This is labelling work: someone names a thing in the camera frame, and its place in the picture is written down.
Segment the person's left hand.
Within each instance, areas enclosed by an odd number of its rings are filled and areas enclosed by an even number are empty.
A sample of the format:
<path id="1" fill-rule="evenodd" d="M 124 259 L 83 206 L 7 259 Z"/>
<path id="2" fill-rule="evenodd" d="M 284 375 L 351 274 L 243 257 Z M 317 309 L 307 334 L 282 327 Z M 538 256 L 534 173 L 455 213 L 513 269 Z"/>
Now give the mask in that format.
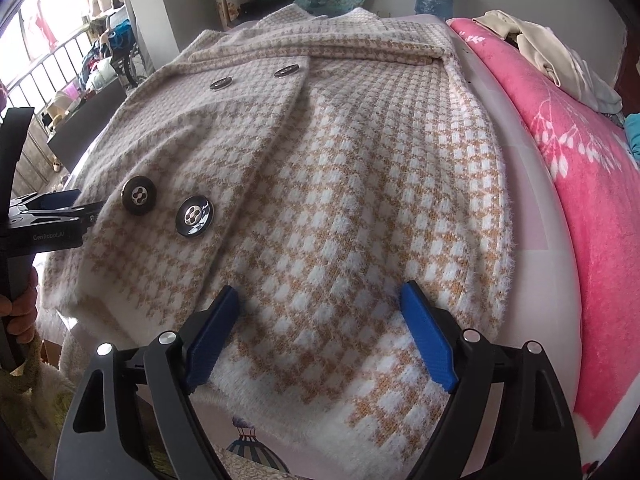
<path id="1" fill-rule="evenodd" d="M 1 296 L 1 316 L 9 318 L 6 331 L 16 338 L 19 344 L 29 344 L 35 337 L 37 318 L 38 274 L 35 268 L 29 272 L 28 284 L 21 296 L 11 301 Z"/>

